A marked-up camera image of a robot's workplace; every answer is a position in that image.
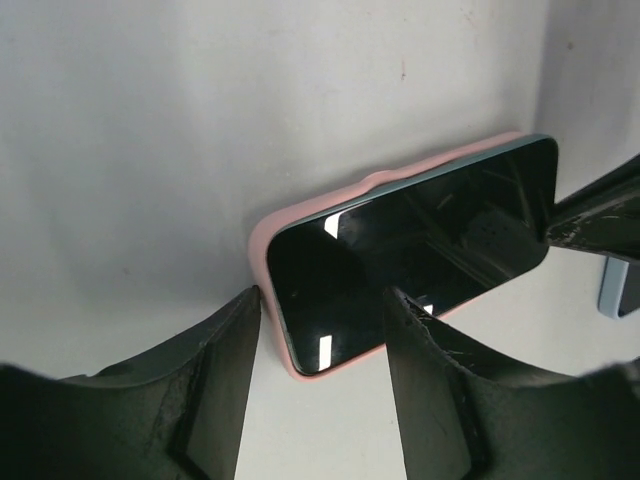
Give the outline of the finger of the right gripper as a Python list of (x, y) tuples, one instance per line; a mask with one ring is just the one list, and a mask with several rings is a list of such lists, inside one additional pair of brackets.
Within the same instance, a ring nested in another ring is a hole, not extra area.
[(553, 247), (639, 262), (639, 158), (554, 206), (544, 228)]

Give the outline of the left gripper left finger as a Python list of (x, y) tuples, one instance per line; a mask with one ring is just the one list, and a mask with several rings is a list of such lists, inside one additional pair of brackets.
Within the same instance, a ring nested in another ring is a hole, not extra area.
[(5, 479), (231, 479), (261, 323), (242, 291), (210, 317), (93, 376), (1, 367)]

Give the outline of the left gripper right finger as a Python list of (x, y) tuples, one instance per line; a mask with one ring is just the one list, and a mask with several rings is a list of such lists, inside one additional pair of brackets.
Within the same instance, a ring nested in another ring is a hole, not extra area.
[(384, 327), (410, 479), (635, 479), (639, 364), (581, 376), (502, 354), (384, 295)]

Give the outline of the blue phone case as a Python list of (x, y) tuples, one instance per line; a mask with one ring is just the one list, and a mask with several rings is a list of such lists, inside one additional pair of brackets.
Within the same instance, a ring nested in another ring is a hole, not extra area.
[(613, 257), (609, 257), (605, 263), (598, 300), (598, 310), (601, 314), (614, 320), (621, 320), (628, 316), (622, 318), (618, 316), (618, 305), (624, 274), (629, 264), (638, 263), (629, 263)]

